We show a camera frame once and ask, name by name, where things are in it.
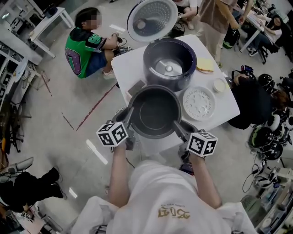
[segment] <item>white t-shirt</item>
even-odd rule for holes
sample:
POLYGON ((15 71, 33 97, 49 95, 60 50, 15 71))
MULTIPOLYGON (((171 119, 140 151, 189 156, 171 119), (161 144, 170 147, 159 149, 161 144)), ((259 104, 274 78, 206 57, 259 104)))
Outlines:
MULTIPOLYGON (((270 22, 272 19, 269 17, 266 17, 266 21, 270 22)), ((275 30, 275 35, 272 33, 269 33, 267 30, 264 31, 265 35, 270 39, 271 42, 276 43, 276 41, 280 38, 282 35, 282 30, 275 30)))
POLYGON ((201 5, 202 0, 182 0, 180 2, 174 2, 176 5, 181 7, 198 7, 201 5))
POLYGON ((88 200, 71 234, 256 234, 241 203, 215 210, 197 196, 195 178, 176 168, 144 161, 129 182, 131 196, 118 209, 99 197, 88 200))

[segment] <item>white desk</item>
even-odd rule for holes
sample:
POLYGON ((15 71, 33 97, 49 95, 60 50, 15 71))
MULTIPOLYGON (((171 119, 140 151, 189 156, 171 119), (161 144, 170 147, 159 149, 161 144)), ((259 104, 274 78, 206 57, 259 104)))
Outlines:
POLYGON ((69 16, 69 14, 65 11, 65 8, 57 7, 58 11, 55 15, 53 15, 51 18, 45 17, 33 30, 33 35, 30 37, 31 41, 34 42, 37 46, 39 46, 43 51, 45 51, 48 55, 55 58, 55 55, 50 51, 48 47, 46 47, 39 39, 38 37, 41 35, 41 33, 55 20, 60 16, 65 24, 72 28, 74 27, 74 22, 69 16))
MULTIPOLYGON (((197 57, 213 60, 206 47, 195 35, 186 35, 178 37, 177 39, 189 44, 196 53, 197 57)), ((129 98, 127 98, 126 94, 127 90, 129 90, 132 85, 134 85, 138 80, 145 81, 145 76, 143 72, 143 53, 145 48, 146 47, 142 47, 115 57, 111 63, 116 75, 116 79, 119 83, 120 90, 127 104, 129 102, 129 98)), ((204 74, 196 70, 191 79, 190 86, 199 85, 213 90, 212 86, 215 78, 222 78, 223 80, 225 80, 221 70, 219 69, 215 61, 214 67, 215 71, 210 74, 204 74)), ((176 92, 177 96, 179 96, 182 92, 184 92, 184 90, 176 92)), ((198 129, 205 129, 206 131, 209 131, 240 114, 234 96, 228 87, 223 93, 215 93, 215 97, 216 109, 211 118, 203 122, 193 120, 188 117, 188 115, 184 112, 182 108, 182 119, 193 124, 198 129)), ((140 136, 140 141, 145 154, 148 156, 158 154, 164 150, 167 150, 182 143, 182 141, 177 137, 175 133, 159 140, 147 139, 140 136)))
POLYGON ((245 45, 240 49, 241 52, 243 52, 250 43, 252 43, 252 41, 256 38, 256 36, 260 33, 264 31, 264 27, 260 25, 259 21, 261 19, 257 18, 256 15, 254 14, 253 11, 250 11, 246 17, 246 19, 253 24, 254 27, 256 27, 256 32, 252 35, 251 38, 249 38, 249 40, 247 41, 247 43, 245 43, 245 45))

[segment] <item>black hair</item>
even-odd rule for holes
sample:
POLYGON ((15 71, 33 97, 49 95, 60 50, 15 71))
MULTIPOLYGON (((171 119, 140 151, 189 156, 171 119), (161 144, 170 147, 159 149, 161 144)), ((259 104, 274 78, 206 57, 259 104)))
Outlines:
POLYGON ((273 17, 272 20, 267 25, 267 27, 269 29, 273 30, 273 31, 282 29, 282 26, 283 26, 283 20, 282 20, 282 18, 280 16, 273 17), (279 18, 280 19, 280 22, 281 22, 281 25, 280 26, 274 26, 275 25, 274 19, 276 19, 276 18, 279 18))
POLYGON ((93 17, 101 15, 100 11, 95 7, 88 7, 77 13, 75 17, 75 26, 82 28, 82 22, 92 20, 93 17))

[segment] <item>gray floor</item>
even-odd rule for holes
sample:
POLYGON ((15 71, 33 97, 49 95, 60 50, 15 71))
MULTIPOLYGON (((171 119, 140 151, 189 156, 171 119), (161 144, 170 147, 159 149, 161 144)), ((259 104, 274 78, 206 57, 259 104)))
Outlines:
MULTIPOLYGON (((111 24, 126 29, 128 13, 136 0, 118 0, 112 4, 92 0, 84 5, 74 2, 78 9, 73 11, 73 6, 70 6, 68 10, 72 12, 72 18, 81 8, 101 3, 99 9, 103 15, 103 25, 97 33, 109 36, 115 32, 109 27, 111 24)), ((46 87, 39 91, 29 90, 25 112, 31 114, 32 119, 23 123, 25 138, 20 145, 21 153, 12 150, 9 155, 12 163, 33 156, 34 163, 29 171, 35 176, 42 176, 52 166, 59 167, 63 175, 62 187, 68 200, 49 198, 43 204, 48 214, 63 228, 77 217, 88 198, 94 195, 106 198, 105 186, 109 184, 112 155, 101 146, 96 131, 118 109, 125 106, 120 90, 114 86, 115 81, 104 80, 100 74, 80 80, 72 73, 64 55, 69 32, 70 29, 61 23, 43 40, 48 46, 52 45, 51 51, 56 54, 55 59, 45 56, 40 65, 51 79, 51 94, 46 87), (109 161, 107 165, 88 148, 86 140, 90 140, 109 161), (76 199, 68 193, 69 188, 78 195, 76 199)), ((131 40, 127 31, 121 37, 126 38, 134 48, 143 45, 131 40)), ((279 76, 288 75, 292 68, 282 49, 270 55, 266 65, 261 63, 259 56, 250 58, 247 52, 235 52, 233 49, 222 50, 221 62, 227 74, 246 64, 255 69, 256 75, 269 73, 275 80, 279 76)), ((219 138, 219 143, 215 154, 207 157, 206 163, 224 202, 240 201, 244 195, 242 184, 254 163, 254 156, 246 144, 250 132, 251 129, 241 131, 227 123, 212 130, 219 138)), ((144 158, 139 143, 128 157, 134 165, 144 158)), ((164 152, 163 157, 168 165, 179 165, 178 157, 172 150, 164 152)))

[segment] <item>chair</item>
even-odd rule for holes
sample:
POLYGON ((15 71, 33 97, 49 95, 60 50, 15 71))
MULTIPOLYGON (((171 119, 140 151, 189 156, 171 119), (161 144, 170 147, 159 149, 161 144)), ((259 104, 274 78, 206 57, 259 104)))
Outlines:
POLYGON ((264 44, 260 44, 259 45, 259 53, 260 56, 262 58, 262 64, 266 64, 266 58, 269 56, 267 50, 270 51, 270 53, 278 53, 279 52, 280 47, 278 47, 275 43, 271 44, 271 45, 264 45, 264 44))

